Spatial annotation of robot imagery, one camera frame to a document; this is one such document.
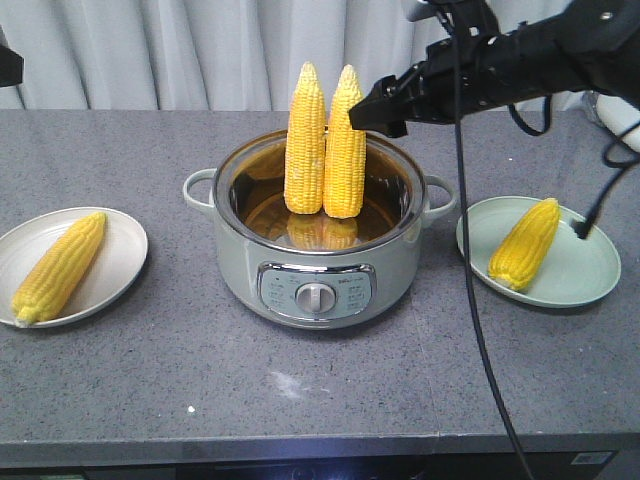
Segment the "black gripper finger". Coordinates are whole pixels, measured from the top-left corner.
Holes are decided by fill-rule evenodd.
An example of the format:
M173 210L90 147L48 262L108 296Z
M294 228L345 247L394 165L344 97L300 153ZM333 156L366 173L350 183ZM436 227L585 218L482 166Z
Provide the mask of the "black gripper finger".
M16 86L23 82L24 59L9 47L0 46L0 87Z

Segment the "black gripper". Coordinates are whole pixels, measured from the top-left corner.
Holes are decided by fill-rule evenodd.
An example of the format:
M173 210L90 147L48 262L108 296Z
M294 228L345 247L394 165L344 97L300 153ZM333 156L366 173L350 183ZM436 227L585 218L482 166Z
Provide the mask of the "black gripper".
M465 116L503 107L492 90L500 79L491 63L501 42L500 35L492 35L458 53L451 39L430 45L428 57L398 79L390 75L373 85L349 110L351 127L400 138L407 135L407 121L447 125L455 121L456 110Z

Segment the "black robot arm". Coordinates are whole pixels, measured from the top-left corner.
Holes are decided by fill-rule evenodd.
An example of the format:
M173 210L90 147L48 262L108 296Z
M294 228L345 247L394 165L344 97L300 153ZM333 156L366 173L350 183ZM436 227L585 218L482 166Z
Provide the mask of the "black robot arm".
M536 23L499 29L485 1L408 1L412 21L434 17L449 34L400 77L378 80L350 112L356 130L406 135L407 122L458 117L556 93L596 91L639 104L639 4L572 1Z

